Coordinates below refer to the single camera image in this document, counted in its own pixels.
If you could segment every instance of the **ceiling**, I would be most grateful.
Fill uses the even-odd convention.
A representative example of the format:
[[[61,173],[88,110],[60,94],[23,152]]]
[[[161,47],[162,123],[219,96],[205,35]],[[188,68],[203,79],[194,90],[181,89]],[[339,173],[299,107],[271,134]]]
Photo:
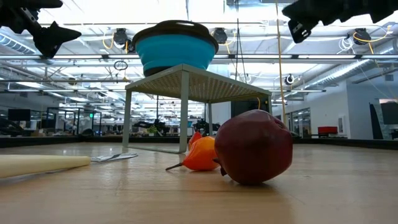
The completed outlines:
[[[368,45],[349,45],[344,38],[347,34],[353,34],[355,28],[366,28],[373,39],[379,39],[374,43],[374,48],[382,45],[398,34],[398,12],[390,17],[373,24],[369,15],[353,17],[345,23],[336,21],[330,26],[319,24],[312,30],[312,35],[301,44],[294,44],[287,26],[289,18],[282,15],[281,10],[291,1],[280,1],[279,15],[275,9],[275,4],[269,1],[268,4],[242,5],[237,14],[234,7],[224,4],[223,0],[63,0],[63,7],[59,9],[42,9],[39,14],[39,22],[45,27],[56,21],[60,26],[75,29],[82,33],[82,36],[74,41],[62,45],[58,55],[88,55],[88,54],[125,54],[124,50],[111,45],[112,33],[117,28],[126,28],[128,36],[142,29],[152,27],[156,23],[169,19],[191,20],[199,22],[209,28],[212,32],[216,27],[222,27],[228,35],[227,46],[221,45],[218,54],[236,54],[237,41],[235,34],[237,31],[236,18],[239,17],[241,34],[242,54],[278,54],[279,45],[277,39],[277,19],[280,22],[280,52],[282,54],[369,54]],[[1,28],[0,35],[6,35],[18,43],[32,49],[37,54],[39,52],[34,47],[32,36],[28,32],[21,35],[13,34],[8,28]],[[0,54],[16,55],[21,54],[10,47],[0,45]],[[31,87],[13,83],[11,86],[3,88],[15,89],[53,89],[53,90],[118,90],[124,89],[127,84],[121,82],[107,82],[109,80],[122,79],[126,77],[130,81],[143,78],[142,65],[138,59],[125,60],[129,67],[125,71],[117,71],[113,68],[115,60],[51,60],[49,64],[37,63],[34,60],[6,60],[7,65],[13,65],[22,70],[5,69],[0,77],[3,79],[34,79],[41,80],[50,78],[54,80],[67,80],[76,78],[87,80],[77,85],[68,83],[42,83],[40,87]],[[309,82],[339,64],[350,63],[340,61],[283,61],[281,66],[282,78],[292,74],[297,82]],[[232,62],[227,60],[214,60],[214,65],[227,66],[229,75],[235,76],[235,67]],[[248,77],[246,81],[252,85],[265,89],[279,88],[279,64],[275,59],[273,62],[262,62],[260,60],[247,60],[238,62],[238,73],[243,73],[245,69]],[[64,101],[64,97],[86,98],[97,103],[120,103],[124,101],[123,92],[114,92],[111,96],[100,95],[98,92],[69,93],[57,92],[52,96]],[[142,94],[135,96],[137,102],[148,101],[153,103],[154,99]],[[76,100],[69,98],[67,101],[77,103]]]

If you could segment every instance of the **white table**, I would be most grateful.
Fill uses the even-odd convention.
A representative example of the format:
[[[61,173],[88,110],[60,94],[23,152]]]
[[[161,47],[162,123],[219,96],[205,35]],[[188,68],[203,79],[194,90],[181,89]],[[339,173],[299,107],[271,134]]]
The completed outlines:
[[[208,103],[210,135],[213,134],[211,113],[212,103],[234,100],[247,100],[268,96],[271,109],[271,92],[228,77],[207,72],[193,66],[181,64],[153,74],[147,78],[126,85],[126,106],[124,111],[123,147],[129,147],[131,93],[147,93],[181,99],[180,127],[188,126],[188,100]],[[180,147],[178,151],[133,147],[151,151],[183,153],[187,150],[187,129],[180,128]]]

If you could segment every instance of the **blue collapsible bowl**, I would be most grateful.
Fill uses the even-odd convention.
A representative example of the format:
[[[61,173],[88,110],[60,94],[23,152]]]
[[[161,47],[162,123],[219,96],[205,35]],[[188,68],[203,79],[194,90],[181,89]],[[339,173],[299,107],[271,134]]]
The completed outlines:
[[[132,39],[146,77],[185,63],[207,69],[218,51],[209,30],[196,22],[164,21]]]

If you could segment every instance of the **red object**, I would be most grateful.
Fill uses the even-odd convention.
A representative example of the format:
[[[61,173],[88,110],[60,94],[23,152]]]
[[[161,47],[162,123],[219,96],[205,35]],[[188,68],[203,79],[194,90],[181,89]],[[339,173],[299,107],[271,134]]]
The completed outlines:
[[[166,170],[180,166],[186,166],[191,170],[213,170],[217,168],[219,164],[213,161],[214,158],[217,158],[214,144],[215,139],[213,137],[208,136],[198,139],[192,144],[191,151],[182,163],[166,168]]]
[[[193,134],[193,136],[191,137],[191,139],[189,139],[189,142],[188,142],[188,151],[191,151],[192,144],[200,138],[201,138],[201,134],[199,131],[197,131],[197,132],[195,132],[195,134]]]
[[[251,110],[225,122],[215,142],[221,174],[240,184],[260,184],[292,163],[293,139],[277,118]]]
[[[337,127],[318,127],[318,134],[337,134]]]

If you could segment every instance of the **black lid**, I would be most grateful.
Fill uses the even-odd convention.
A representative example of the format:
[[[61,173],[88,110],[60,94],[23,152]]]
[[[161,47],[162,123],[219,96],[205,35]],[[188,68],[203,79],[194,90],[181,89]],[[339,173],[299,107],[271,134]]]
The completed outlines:
[[[218,52],[218,43],[209,33],[207,27],[197,22],[181,21],[181,20],[170,20],[158,23],[154,27],[150,27],[138,32],[132,38],[131,44],[135,46],[140,40],[155,35],[164,34],[183,34],[197,37],[205,40],[211,44],[214,44],[216,53]]]

